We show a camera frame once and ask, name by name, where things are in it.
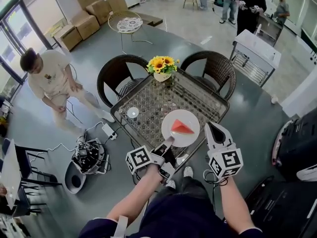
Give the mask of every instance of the white cart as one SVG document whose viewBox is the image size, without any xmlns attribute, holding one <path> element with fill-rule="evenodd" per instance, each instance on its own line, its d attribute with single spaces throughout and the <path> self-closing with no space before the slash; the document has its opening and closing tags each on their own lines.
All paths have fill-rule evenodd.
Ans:
<svg viewBox="0 0 317 238">
<path fill-rule="evenodd" d="M 278 69 L 281 53 L 248 30 L 234 40 L 230 60 L 237 70 L 263 87 Z"/>
</svg>

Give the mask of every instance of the person in white shirt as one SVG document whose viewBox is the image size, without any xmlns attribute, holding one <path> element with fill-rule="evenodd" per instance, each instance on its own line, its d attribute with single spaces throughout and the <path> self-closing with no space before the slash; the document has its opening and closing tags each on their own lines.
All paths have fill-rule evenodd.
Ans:
<svg viewBox="0 0 317 238">
<path fill-rule="evenodd" d="M 234 19 L 234 16 L 237 10 L 237 4 L 235 0 L 223 0 L 222 18 L 219 21 L 220 24 L 223 24 L 227 21 L 229 8 L 230 8 L 229 22 L 235 25 L 236 21 Z"/>
<path fill-rule="evenodd" d="M 66 119 L 67 98 L 75 97 L 101 119 L 114 122 L 114 118 L 102 110 L 95 97 L 75 81 L 69 63 L 67 56 L 55 50 L 48 50 L 40 55 L 33 49 L 28 49 L 20 60 L 21 68 L 29 74 L 31 90 L 52 108 L 56 125 L 80 137 L 85 129 Z"/>
</svg>

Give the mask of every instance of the glass tabletop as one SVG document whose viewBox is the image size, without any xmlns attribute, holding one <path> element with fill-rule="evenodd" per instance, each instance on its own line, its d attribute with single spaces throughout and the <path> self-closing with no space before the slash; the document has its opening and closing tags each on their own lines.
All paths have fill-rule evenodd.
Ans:
<svg viewBox="0 0 317 238">
<path fill-rule="evenodd" d="M 137 117 L 128 116 L 130 108 L 139 110 Z M 179 170 L 204 143 L 205 124 L 208 121 L 220 122 L 228 111 L 229 103 L 225 99 L 178 70 L 164 82 L 149 75 L 112 107 L 111 114 L 116 118 L 119 116 L 122 128 L 138 145 L 146 145 L 148 150 L 152 150 L 164 142 L 161 125 L 165 116 L 179 109 L 192 112 L 200 124 L 200 135 L 192 145 L 171 148 L 176 158 L 188 154 L 178 166 Z"/>
</svg>

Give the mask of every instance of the watermelon slice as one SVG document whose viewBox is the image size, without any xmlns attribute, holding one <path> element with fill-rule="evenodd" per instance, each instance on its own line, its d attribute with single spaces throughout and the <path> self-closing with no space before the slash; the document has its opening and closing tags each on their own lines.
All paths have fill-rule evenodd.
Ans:
<svg viewBox="0 0 317 238">
<path fill-rule="evenodd" d="M 181 134 L 194 134 L 194 132 L 185 124 L 183 124 L 180 120 L 176 119 L 173 126 L 172 131 L 181 133 Z"/>
</svg>

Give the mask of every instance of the gray bowl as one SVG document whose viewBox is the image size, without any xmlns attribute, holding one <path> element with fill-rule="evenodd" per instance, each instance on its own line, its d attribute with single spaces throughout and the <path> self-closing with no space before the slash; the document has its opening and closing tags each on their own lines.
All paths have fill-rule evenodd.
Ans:
<svg viewBox="0 0 317 238">
<path fill-rule="evenodd" d="M 81 190 L 86 180 L 86 175 L 79 172 L 73 162 L 70 162 L 65 174 L 65 185 L 70 193 L 76 194 Z"/>
</svg>

